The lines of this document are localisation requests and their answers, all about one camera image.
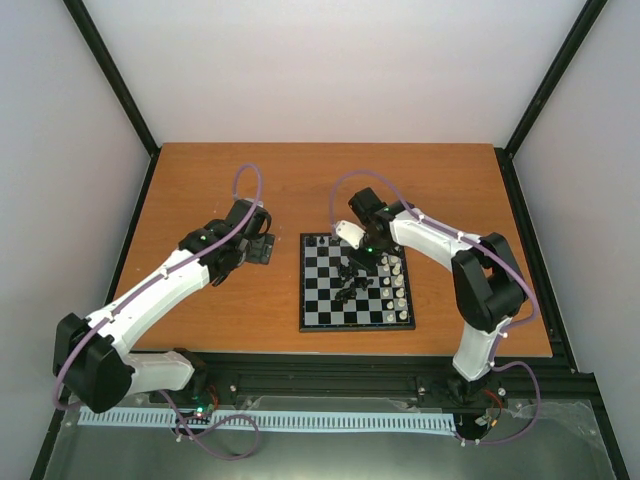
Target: black chess piece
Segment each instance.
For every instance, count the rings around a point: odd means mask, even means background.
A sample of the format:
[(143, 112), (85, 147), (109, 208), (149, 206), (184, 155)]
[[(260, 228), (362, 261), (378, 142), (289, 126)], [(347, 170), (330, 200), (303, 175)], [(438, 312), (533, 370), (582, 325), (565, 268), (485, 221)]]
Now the black chess piece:
[(349, 300), (354, 300), (356, 298), (356, 289), (355, 287), (352, 285), (343, 288), (342, 290), (338, 290), (336, 292), (336, 296), (334, 297), (334, 300), (336, 302), (342, 302), (347, 303)]
[(355, 286), (355, 288), (366, 290), (367, 288), (369, 288), (369, 285), (373, 285), (373, 279), (366, 278), (366, 277), (358, 277), (353, 281), (353, 285)]
[(338, 275), (340, 275), (340, 278), (344, 280), (350, 280), (355, 277), (353, 271), (351, 270), (351, 267), (349, 265), (345, 265), (344, 263), (341, 263), (338, 267)]

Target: white backdrop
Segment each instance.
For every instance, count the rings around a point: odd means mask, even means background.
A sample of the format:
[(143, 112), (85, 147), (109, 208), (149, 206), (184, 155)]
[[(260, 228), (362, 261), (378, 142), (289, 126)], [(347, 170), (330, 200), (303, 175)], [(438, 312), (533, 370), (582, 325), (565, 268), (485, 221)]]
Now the white backdrop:
[(56, 325), (103, 305), (149, 157), (61, 1), (0, 18), (0, 478), (24, 479)]
[(87, 0), (158, 142), (490, 142), (584, 0)]
[(609, 2), (515, 159), (571, 344), (640, 478), (640, 3)]

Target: orange wooden surface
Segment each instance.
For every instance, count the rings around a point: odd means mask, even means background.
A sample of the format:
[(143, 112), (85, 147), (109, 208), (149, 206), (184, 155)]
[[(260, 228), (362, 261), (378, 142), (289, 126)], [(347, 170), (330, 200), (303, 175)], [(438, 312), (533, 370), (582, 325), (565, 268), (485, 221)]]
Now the orange wooden surface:
[[(276, 244), (268, 266), (243, 265), (217, 288), (187, 298), (142, 337), (141, 349), (185, 347), (197, 351), (321, 352), (350, 354), (453, 354), (463, 327), (451, 274), (408, 252), (416, 329), (393, 332), (300, 333), (299, 239), (329, 231), (328, 196), (335, 180), (368, 168), (393, 181), (430, 216), (462, 230), (493, 231), (509, 240), (530, 281), (522, 247), (491, 145), (477, 144), (165, 144), (142, 210), (118, 294), (157, 268), (188, 232), (232, 205), (236, 169), (254, 162), (264, 177), (263, 201), (273, 216)], [(354, 220), (347, 201), (377, 180), (348, 179), (336, 197), (338, 219)], [(251, 171), (240, 194), (253, 197)], [(530, 312), (527, 304), (520, 317)], [(550, 356), (542, 323), (512, 330), (499, 354)]]

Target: white robotic arm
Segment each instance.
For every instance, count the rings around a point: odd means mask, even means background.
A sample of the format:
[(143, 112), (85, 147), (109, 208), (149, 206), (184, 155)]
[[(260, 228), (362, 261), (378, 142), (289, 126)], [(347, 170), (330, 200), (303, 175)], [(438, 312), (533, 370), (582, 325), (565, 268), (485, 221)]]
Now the white robotic arm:
[[(417, 218), (423, 214), (417, 208), (412, 208), (412, 215), (399, 202), (387, 206), (370, 188), (358, 192), (349, 205), (366, 230), (341, 221), (335, 226), (336, 234), (354, 248), (351, 260), (362, 268), (373, 271), (379, 254), (397, 244), (413, 248), (453, 272), (456, 301), (465, 319), (453, 366), (469, 382), (484, 376), (491, 368), (496, 337), (526, 300), (524, 292), (469, 244), (420, 222)], [(494, 233), (483, 238), (467, 234), (467, 238), (483, 242), (518, 271), (504, 237)], [(484, 268), (491, 268), (492, 274), (487, 277)]]
[[(268, 253), (268, 261), (272, 238), (261, 229), (267, 222), (268, 230), (270, 216), (258, 207), (245, 227), (229, 241), (177, 268), (227, 235), (250, 206), (248, 200), (237, 200), (225, 220), (214, 220), (188, 234), (160, 267), (120, 298), (85, 319), (70, 314), (60, 321), (54, 352), (56, 375), (75, 345), (92, 328), (108, 319), (84, 348), (83, 355), (73, 362), (64, 379), (64, 383), (94, 412), (104, 412), (134, 393), (187, 387), (196, 371), (193, 359), (177, 351), (159, 354), (132, 354), (130, 351), (138, 339), (175, 305), (209, 283), (219, 285), (233, 269), (249, 261), (252, 248), (258, 246)], [(265, 263), (265, 256), (258, 258), (252, 263)]]

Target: purple cable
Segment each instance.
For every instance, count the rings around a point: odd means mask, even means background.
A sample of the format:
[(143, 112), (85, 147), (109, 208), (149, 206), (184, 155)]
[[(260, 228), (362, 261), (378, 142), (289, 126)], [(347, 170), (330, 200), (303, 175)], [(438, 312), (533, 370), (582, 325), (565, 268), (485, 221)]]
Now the purple cable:
[(496, 354), (496, 350), (498, 348), (498, 344), (500, 343), (500, 340), (502, 339), (501, 334), (505, 334), (506, 332), (508, 332), (509, 330), (511, 330), (514, 327), (526, 325), (527, 323), (532, 322), (538, 316), (538, 314), (540, 313), (540, 306), (538, 304), (538, 299), (536, 298), (536, 295), (533, 292), (533, 290), (529, 287), (529, 285), (527, 285), (527, 282), (525, 282), (524, 279), (520, 275), (518, 275), (518, 273), (513, 268), (511, 268), (504, 260), (502, 260), (500, 257), (498, 257), (492, 251), (490, 251), (490, 250), (486, 249), (485, 247), (483, 247), (482, 245), (480, 245), (474, 239), (468, 237), (463, 232), (460, 232), (459, 230), (457, 230), (457, 229), (455, 229), (453, 227), (450, 227), (449, 225), (447, 225), (445, 223), (439, 222), (439, 221), (437, 221), (437, 220), (435, 220), (435, 219), (433, 219), (433, 218), (431, 218), (431, 217), (429, 217), (427, 215), (424, 215), (423, 217), (420, 217), (409, 206), (409, 203), (405, 200), (405, 198), (402, 195), (402, 193), (400, 192), (400, 190), (398, 190), (398, 188), (393, 183), (391, 183), (389, 180), (387, 180), (385, 177), (383, 177), (379, 173), (374, 172), (372, 170), (354, 170), (352, 172), (345, 173), (333, 185), (333, 188), (331, 189), (331, 193), (329, 194), (329, 221), (331, 222), (331, 229), (332, 229), (334, 234), (335, 234), (335, 228), (336, 228), (335, 227), (335, 215), (334, 215), (334, 203), (335, 203), (335, 196), (336, 196), (336, 193), (338, 191), (338, 187), (340, 186), (340, 184), (344, 180), (346, 180), (349, 177), (353, 177), (354, 175), (369, 175), (369, 176), (372, 176), (372, 177), (377, 178), (378, 180), (380, 180), (382, 183), (384, 183), (387, 187), (389, 187), (391, 189), (391, 191), (396, 195), (396, 197), (398, 197), (398, 200), (400, 201), (400, 203), (402, 203), (402, 206), (405, 208), (405, 210), (407, 212), (409, 212), (409, 214), (411, 216), (413, 216), (419, 222), (424, 223), (425, 225), (428, 225), (429, 227), (439, 231), (440, 233), (444, 233), (445, 235), (447, 235), (447, 236), (449, 236), (451, 238), (456, 238), (457, 239), (459, 233), (462, 233), (462, 235), (460, 236), (460, 241), (462, 241), (462, 242), (466, 243), (467, 245), (470, 245), (471, 247), (475, 248), (476, 250), (482, 252), (484, 255), (486, 255), (491, 260), (493, 260), (498, 265), (500, 265), (500, 267), (502, 267), (509, 274), (509, 276), (511, 276), (511, 278), (513, 278), (516, 281), (516, 283), (520, 286), (520, 288), (522, 288), (522, 290), (525, 292), (527, 297), (529, 297), (529, 299), (531, 300), (531, 304), (533, 305), (533, 312), (527, 318), (524, 318), (524, 319), (519, 320), (517, 322), (511, 323), (511, 324), (505, 326), (503, 331), (499, 332), (500, 335), (498, 335), (496, 337), (496, 340), (494, 341), (494, 343), (493, 343), (493, 345), (491, 347), (491, 351), (489, 353), (489, 362), (493, 363), (494, 357), (495, 357), (495, 354)]
[[(533, 370), (531, 370), (531, 367), (529, 365), (527, 365), (526, 363), (521, 362), (519, 360), (516, 360), (515, 362), (507, 363), (506, 365), (503, 365), (502, 367), (493, 367), (493, 371), (494, 372), (504, 372), (505, 370), (509, 370), (510, 368), (516, 367), (516, 366), (520, 366), (520, 367), (524, 368), (527, 371), (527, 373), (531, 377), (531, 381), (533, 382), (533, 388), (536, 391), (536, 411), (533, 414), (533, 418), (527, 424), (527, 426), (524, 427), (522, 430), (520, 430), (518, 433), (514, 433), (513, 435), (511, 435), (511, 436), (509, 436), (507, 438), (501, 438), (500, 440), (488, 440), (488, 441), (487, 440), (480, 440), (480, 442), (478, 442), (478, 445), (486, 445), (486, 446), (504, 445), (505, 443), (509, 443), (509, 442), (512, 442), (513, 440), (517, 440), (518, 438), (520, 438), (524, 434), (526, 434), (529, 430), (531, 430), (533, 428), (533, 426), (536, 424), (536, 422), (538, 421), (538, 418), (540, 417), (540, 403), (542, 401), (540, 399), (540, 385), (538, 385), (538, 380), (536, 379), (536, 376), (533, 373)], [(462, 438), (457, 432), (456, 432), (455, 436), (460, 441), (472, 441), (472, 440), (467, 440), (467, 439)]]
[[(207, 452), (212, 457), (218, 458), (220, 460), (227, 460), (227, 461), (242, 460), (243, 458), (247, 458), (248, 456), (253, 455), (255, 453), (255, 451), (258, 449), (258, 445), (260, 445), (260, 429), (258, 428), (258, 424), (255, 422), (255, 420), (253, 418), (249, 417), (248, 415), (242, 415), (242, 414), (229, 415), (228, 417), (225, 417), (222, 420), (217, 421), (216, 423), (211, 425), (206, 430), (203, 430), (200, 433), (194, 433), (193, 430), (191, 430), (191, 428), (189, 428), (187, 419), (184, 418), (184, 416), (182, 415), (180, 410), (178, 410), (178, 406), (171, 399), (169, 394), (167, 392), (165, 392), (164, 390), (158, 390), (158, 392), (165, 398), (165, 400), (167, 401), (169, 406), (173, 409), (173, 411), (176, 412), (176, 416), (178, 417), (178, 420), (179, 420), (179, 423), (176, 426), (176, 429), (180, 425), (182, 425), (182, 427), (189, 434), (188, 435), (189, 438), (191, 438), (194, 442), (196, 442), (200, 448), (202, 448), (205, 452)], [(225, 455), (223, 453), (216, 452), (215, 450), (210, 449), (209, 447), (207, 447), (204, 443), (202, 443), (200, 441), (200, 437), (203, 437), (205, 435), (210, 434), (216, 428), (218, 428), (220, 425), (224, 425), (225, 423), (227, 423), (227, 422), (229, 422), (231, 420), (234, 420), (234, 419), (240, 419), (240, 420), (246, 421), (247, 423), (249, 423), (249, 425), (251, 425), (253, 427), (253, 430), (256, 432), (255, 437), (254, 437), (254, 441), (253, 441), (253, 445), (246, 452), (241, 453), (239, 455)]]
[[(258, 168), (258, 166), (253, 164), (253, 163), (247, 163), (245, 165), (242, 165), (238, 169), (238, 171), (236, 172), (236, 175), (235, 175), (235, 177), (233, 179), (233, 191), (234, 191), (234, 196), (235, 196), (236, 186), (237, 186), (237, 183), (238, 183), (238, 179), (240, 178), (240, 173), (242, 173), (247, 168), (252, 168), (256, 172), (256, 175), (258, 177), (258, 190), (256, 192), (256, 198), (254, 199), (253, 203), (251, 204), (251, 207), (249, 208), (249, 211), (247, 212), (247, 214), (242, 218), (242, 220), (240, 220), (240, 222), (226, 236), (222, 237), (220, 240), (215, 242), (213, 245), (210, 245), (207, 248), (205, 248), (204, 250), (202, 250), (201, 252), (198, 252), (198, 253), (190, 256), (189, 258), (187, 258), (187, 259), (185, 259), (185, 260), (183, 260), (183, 261), (181, 261), (179, 263), (176, 263), (172, 267), (169, 267), (167, 269), (167, 273), (168, 274), (175, 272), (179, 268), (184, 267), (185, 265), (197, 260), (198, 258), (200, 258), (200, 257), (212, 252), (216, 248), (218, 248), (221, 245), (225, 244), (230, 238), (232, 238), (234, 235), (236, 235), (240, 231), (240, 229), (242, 229), (242, 227), (244, 227), (245, 224), (249, 221), (249, 219), (253, 215), (253, 212), (255, 212), (255, 210), (256, 210), (256, 208), (258, 206), (258, 203), (260, 202), (260, 197), (262, 196), (262, 172), (260, 171), (260, 168)], [(145, 290), (147, 290), (151, 286), (155, 285), (157, 282), (159, 282), (163, 278), (165, 278), (165, 277), (163, 277), (161, 274), (158, 274), (155, 277), (151, 277), (149, 280), (147, 280), (145, 283), (143, 283), (139, 288), (134, 290), (128, 297), (126, 297), (122, 302), (120, 302), (111, 311), (112, 317), (117, 315), (117, 314), (119, 314), (127, 305), (129, 305), (133, 300), (135, 300), (137, 297), (139, 297)], [(86, 344), (89, 342), (89, 340), (91, 340), (91, 338), (93, 338), (93, 336), (96, 333), (98, 333), (98, 330), (100, 330), (102, 327), (104, 327), (108, 322), (109, 322), (109, 319), (108, 318), (104, 318), (104, 319), (102, 319), (100, 321), (100, 323), (98, 323), (95, 327), (93, 327), (83, 337), (83, 339), (80, 340), (80, 342), (78, 342), (78, 345), (76, 345), (76, 347), (71, 351), (71, 353), (67, 357), (67, 360), (62, 365), (62, 368), (60, 369), (60, 373), (58, 373), (58, 376), (56, 377), (56, 382), (55, 382), (54, 389), (53, 389), (53, 405), (58, 410), (71, 410), (71, 409), (75, 409), (75, 408), (80, 407), (80, 405), (81, 405), (80, 402), (75, 402), (75, 403), (73, 403), (71, 405), (63, 405), (62, 403), (60, 403), (60, 399), (59, 399), (60, 390), (62, 389), (62, 384), (64, 382), (64, 377), (66, 376), (67, 372), (69, 371), (69, 368), (71, 368), (71, 364), (74, 362), (74, 360), (80, 354), (80, 351), (86, 346)]]
[(64, 377), (67, 375), (67, 372), (69, 371), (69, 368), (71, 368), (71, 364), (74, 362), (74, 360), (80, 354), (80, 351), (85, 347), (85, 345), (87, 343), (89, 343), (89, 340), (91, 340), (93, 338), (93, 336), (96, 333), (98, 333), (98, 330), (100, 330), (102, 327), (104, 327), (107, 323), (109, 323), (109, 319), (108, 318), (103, 318), (102, 320), (100, 320), (100, 322), (95, 327), (93, 327), (91, 330), (89, 330), (89, 333), (87, 333), (82, 338), (82, 340), (80, 340), (78, 342), (78, 345), (76, 346), (76, 348), (73, 349), (73, 351), (71, 352), (71, 354), (67, 358), (67, 361), (64, 362), (64, 364), (62, 365), (62, 368), (60, 369), (60, 372), (58, 373), (58, 376), (56, 377), (56, 383), (53, 386), (53, 395), (52, 395), (53, 405), (58, 410), (75, 410), (76, 408), (80, 408), (80, 406), (82, 405), (82, 402), (79, 402), (79, 401), (75, 402), (75, 403), (70, 403), (68, 405), (64, 405), (64, 404), (60, 403), (60, 390), (62, 390), (62, 382), (64, 381)]
[[(256, 211), (256, 208), (258, 207), (258, 203), (260, 202), (260, 198), (262, 197), (262, 172), (260, 171), (260, 168), (257, 165), (255, 165), (253, 163), (246, 163), (246, 164), (242, 165), (238, 169), (238, 171), (236, 172), (236, 174), (235, 174), (235, 176), (233, 178), (233, 198), (234, 198), (234, 200), (236, 200), (236, 198), (237, 198), (236, 188), (237, 188), (237, 184), (238, 184), (238, 179), (240, 178), (240, 174), (242, 172), (244, 172), (247, 168), (252, 168), (256, 172), (256, 175), (258, 177), (258, 190), (256, 192), (256, 198), (253, 200), (253, 203), (251, 204), (251, 207), (249, 207), (249, 211), (247, 212), (247, 214), (242, 218), (242, 220), (240, 220), (240, 222), (233, 229), (231, 229), (231, 231), (227, 235), (222, 237), (220, 240), (215, 242), (213, 245), (209, 245), (204, 250), (202, 250), (202, 251), (190, 256), (189, 258), (186, 258), (185, 260), (182, 260), (181, 262), (178, 262), (175, 265), (167, 268), (167, 273), (168, 274), (175, 272), (176, 270), (184, 267), (185, 265), (188, 265), (189, 263), (197, 260), (198, 258), (203, 257), (203, 256), (207, 255), (208, 253), (211, 253), (216, 248), (219, 248), (220, 246), (224, 245), (226, 242), (229, 241), (230, 238), (235, 236), (242, 229), (242, 227), (244, 227), (246, 225), (246, 223), (249, 221), (249, 219), (251, 219), (251, 216), (253, 215), (253, 212)], [(156, 282), (160, 281), (163, 278), (164, 277), (162, 275), (160, 275), (160, 274), (156, 275), (153, 278), (150, 278), (147, 281), (147, 283), (142, 285), (138, 290), (136, 290), (131, 295), (129, 295), (127, 298), (125, 298), (122, 302), (120, 302), (120, 304), (118, 304), (118, 306), (113, 309), (112, 314), (113, 315), (117, 315), (118, 313), (120, 313), (127, 305), (129, 305), (133, 300), (135, 300), (142, 292), (144, 292), (147, 288), (151, 287), (152, 285), (154, 285)]]

